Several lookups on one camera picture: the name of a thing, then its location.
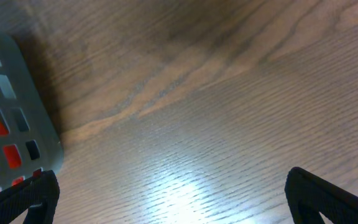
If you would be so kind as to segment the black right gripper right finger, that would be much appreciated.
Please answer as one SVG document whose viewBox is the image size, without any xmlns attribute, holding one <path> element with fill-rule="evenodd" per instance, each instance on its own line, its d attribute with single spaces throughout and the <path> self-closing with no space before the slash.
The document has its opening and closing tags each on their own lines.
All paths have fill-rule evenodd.
<svg viewBox="0 0 358 224">
<path fill-rule="evenodd" d="M 296 224 L 358 223 L 358 197 L 302 169 L 293 167 L 285 182 L 285 195 Z"/>
</svg>

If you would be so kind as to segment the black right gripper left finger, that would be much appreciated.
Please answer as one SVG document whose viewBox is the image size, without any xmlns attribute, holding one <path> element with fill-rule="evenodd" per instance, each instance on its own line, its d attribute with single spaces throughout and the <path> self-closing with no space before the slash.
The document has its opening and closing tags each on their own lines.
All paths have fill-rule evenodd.
<svg viewBox="0 0 358 224">
<path fill-rule="evenodd" d="M 52 224 L 60 188 L 52 170 L 33 176 L 0 192 L 0 223 L 10 223 L 27 212 L 24 223 Z"/>
</svg>

